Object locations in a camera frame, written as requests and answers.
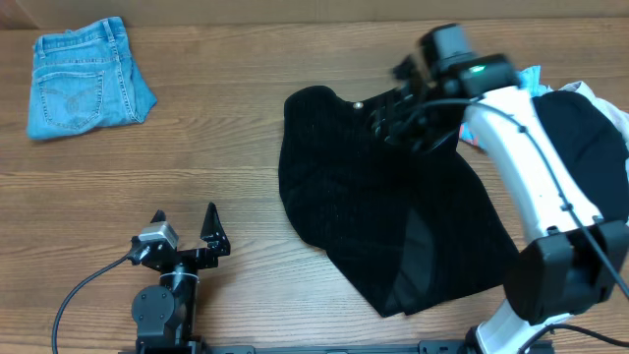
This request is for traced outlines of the black sparkly knit garment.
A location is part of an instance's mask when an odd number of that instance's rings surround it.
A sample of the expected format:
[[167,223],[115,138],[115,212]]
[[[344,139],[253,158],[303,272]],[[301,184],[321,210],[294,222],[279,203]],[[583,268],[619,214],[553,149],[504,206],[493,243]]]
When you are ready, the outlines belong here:
[[356,107],[323,86],[286,99],[278,178],[293,228],[383,317],[500,285],[518,251],[457,139],[428,153],[376,140],[383,101]]

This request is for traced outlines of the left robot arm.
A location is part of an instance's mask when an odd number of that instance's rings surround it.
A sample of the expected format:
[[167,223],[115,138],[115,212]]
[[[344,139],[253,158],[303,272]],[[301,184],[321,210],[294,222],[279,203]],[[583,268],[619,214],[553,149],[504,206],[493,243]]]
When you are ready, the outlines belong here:
[[132,303],[138,353],[209,351],[203,337],[195,334],[199,271],[217,267],[218,259],[231,253],[213,203],[207,206],[200,239],[204,247],[180,250],[179,236],[161,210],[132,238],[131,263],[159,273],[159,283],[141,290]]

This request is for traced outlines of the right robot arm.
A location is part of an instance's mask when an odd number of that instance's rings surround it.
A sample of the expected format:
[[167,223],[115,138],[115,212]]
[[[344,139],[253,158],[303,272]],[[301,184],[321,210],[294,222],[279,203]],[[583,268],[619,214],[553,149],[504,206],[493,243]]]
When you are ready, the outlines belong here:
[[502,54],[480,56],[456,24],[419,42],[394,71],[401,95],[371,116],[374,136],[416,150],[436,148],[467,124],[486,146],[519,209],[526,248],[506,276],[495,314],[462,340],[423,341],[423,353],[549,353],[549,332],[624,289],[628,228],[605,219],[546,134],[529,93]]

